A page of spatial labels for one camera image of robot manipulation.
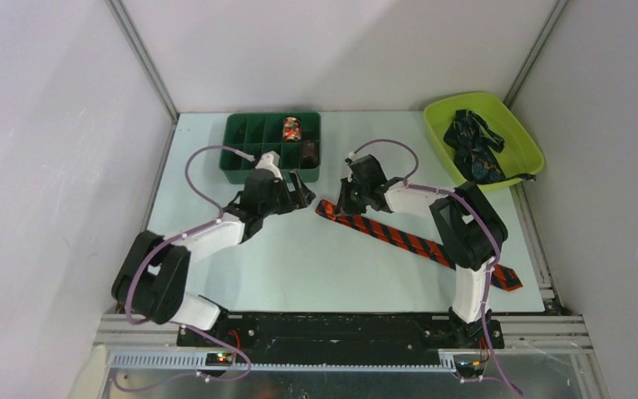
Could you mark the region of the orange navy striped tie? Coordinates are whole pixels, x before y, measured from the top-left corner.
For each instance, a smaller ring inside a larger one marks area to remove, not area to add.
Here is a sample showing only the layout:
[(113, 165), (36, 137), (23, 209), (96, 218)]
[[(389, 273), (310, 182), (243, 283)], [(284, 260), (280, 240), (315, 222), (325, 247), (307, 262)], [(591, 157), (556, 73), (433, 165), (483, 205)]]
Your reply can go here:
[[(387, 224), (366, 218), (363, 215), (337, 215), (334, 211), (335, 205), (325, 199), (322, 199), (315, 208), (315, 213), (324, 219), (362, 232), (374, 239), (407, 250), (412, 254), (442, 264), (452, 270), (456, 270), (457, 268), (456, 263), (446, 255), (442, 244), (406, 233)], [(496, 264), (494, 266), (491, 285), (505, 292), (512, 292), (523, 288), (523, 283), (517, 273), (502, 264)]]

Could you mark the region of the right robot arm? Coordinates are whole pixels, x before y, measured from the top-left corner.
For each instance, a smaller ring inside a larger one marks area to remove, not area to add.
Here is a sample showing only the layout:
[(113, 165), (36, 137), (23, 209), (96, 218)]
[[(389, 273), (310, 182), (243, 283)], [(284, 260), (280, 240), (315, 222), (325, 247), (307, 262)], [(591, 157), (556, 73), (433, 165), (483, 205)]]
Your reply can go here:
[(460, 347), (482, 343), (493, 348), (489, 290), (495, 265), (508, 231), (474, 183), (453, 189), (410, 184), (405, 178), (387, 179), (373, 155), (346, 159), (350, 173), (341, 179), (335, 211), (362, 215), (368, 208), (432, 219), (455, 266), (454, 300), (449, 308), (449, 334)]

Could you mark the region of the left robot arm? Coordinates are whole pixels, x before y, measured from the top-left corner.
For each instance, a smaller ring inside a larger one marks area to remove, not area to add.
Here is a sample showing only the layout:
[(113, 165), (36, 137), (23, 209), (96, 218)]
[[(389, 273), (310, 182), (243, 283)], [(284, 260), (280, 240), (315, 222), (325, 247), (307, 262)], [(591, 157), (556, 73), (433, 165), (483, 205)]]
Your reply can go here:
[(290, 171), (289, 180), (268, 170), (255, 170), (222, 214), (182, 233), (164, 237), (145, 230), (136, 235), (111, 286), (118, 303), (140, 318), (130, 323), (178, 323), (197, 328), (209, 346), (229, 335), (220, 305), (187, 291), (190, 266), (250, 240), (269, 216), (305, 209), (317, 197)]

